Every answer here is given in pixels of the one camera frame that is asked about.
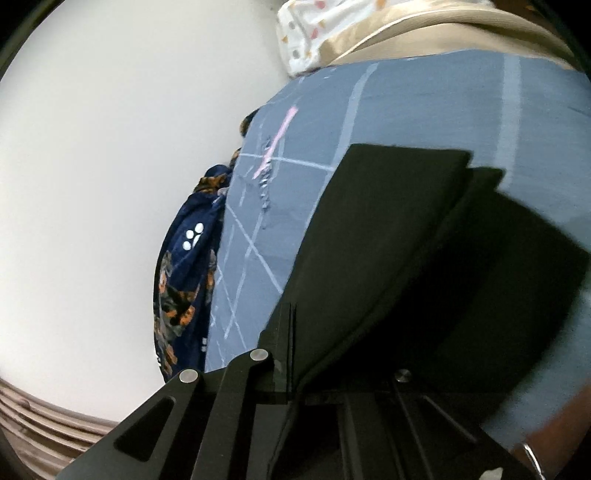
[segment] navy floral fabric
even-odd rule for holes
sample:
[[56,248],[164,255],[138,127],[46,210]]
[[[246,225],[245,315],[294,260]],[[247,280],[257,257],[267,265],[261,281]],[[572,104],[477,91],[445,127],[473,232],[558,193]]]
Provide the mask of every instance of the navy floral fabric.
[[[256,111],[240,124],[244,137]],[[164,239],[154,278],[154,345],[164,381],[185,368],[204,370],[209,316],[222,236],[230,166],[215,165],[199,180]]]

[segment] blue fabric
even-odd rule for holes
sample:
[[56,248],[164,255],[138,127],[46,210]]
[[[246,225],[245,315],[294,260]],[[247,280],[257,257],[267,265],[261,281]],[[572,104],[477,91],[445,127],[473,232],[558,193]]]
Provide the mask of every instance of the blue fabric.
[[182,369],[203,370],[216,253],[232,170],[210,168],[178,211],[158,256],[154,343],[165,381]]
[[[263,211],[252,176],[293,105],[298,112],[271,160]],[[504,193],[591,249],[589,132],[587,77],[544,59],[468,50],[328,67],[293,80],[252,120],[234,170],[206,370],[256,346],[350,144],[472,151],[472,166],[506,170]],[[358,187],[371,192],[369,173]],[[554,414],[591,374],[590,342],[591,281],[546,358],[487,431],[510,447]]]

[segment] beige fabric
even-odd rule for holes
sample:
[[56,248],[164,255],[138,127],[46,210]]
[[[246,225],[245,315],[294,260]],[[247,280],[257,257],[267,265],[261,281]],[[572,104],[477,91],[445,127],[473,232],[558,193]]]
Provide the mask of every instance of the beige fabric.
[[355,63],[365,60],[404,59],[436,55],[451,51],[489,50],[512,53],[523,57],[549,59],[565,69],[573,66],[557,57],[547,48],[526,40],[511,38],[468,24],[441,24],[419,28],[388,38],[335,60],[331,65]]
[[33,478],[54,479],[115,425],[51,406],[0,379],[0,429]]
[[[443,24],[456,27],[442,27]],[[402,40],[392,40],[400,36]],[[382,46],[383,50],[369,50],[365,55],[402,58],[482,48],[577,65],[567,45],[545,28],[494,7],[449,0],[412,0],[376,12],[323,42],[321,63],[323,66],[343,63],[345,56],[385,40],[390,42]],[[360,58],[351,57],[344,63],[360,61]]]

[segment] pink chalk mark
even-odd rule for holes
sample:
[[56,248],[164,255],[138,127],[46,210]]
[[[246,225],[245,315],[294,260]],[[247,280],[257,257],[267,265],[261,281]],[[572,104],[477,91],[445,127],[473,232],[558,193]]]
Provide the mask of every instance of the pink chalk mark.
[[285,115],[285,118],[283,119],[283,123],[279,127],[279,131],[277,132],[277,135],[275,135],[275,138],[273,139],[273,143],[269,147],[269,150],[267,150],[265,152],[265,156],[262,158],[261,166],[258,167],[257,171],[252,176],[253,180],[255,178],[257,178],[263,170],[265,170],[265,167],[271,161],[271,157],[273,156],[273,152],[275,151],[277,144],[279,143],[279,140],[281,140],[281,137],[283,137],[283,135],[285,135],[285,132],[287,131],[287,127],[289,127],[289,124],[290,124],[291,120],[295,117],[296,113],[297,113],[297,107],[295,105],[292,106],[287,111],[287,114]]

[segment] white polka dot fabric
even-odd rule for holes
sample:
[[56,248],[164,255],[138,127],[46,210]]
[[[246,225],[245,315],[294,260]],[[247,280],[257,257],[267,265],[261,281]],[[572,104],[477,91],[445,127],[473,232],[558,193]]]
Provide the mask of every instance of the white polka dot fabric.
[[[277,13],[281,59],[290,76],[320,67],[324,40],[386,7],[420,0],[289,0]],[[465,0],[488,4],[488,0]]]

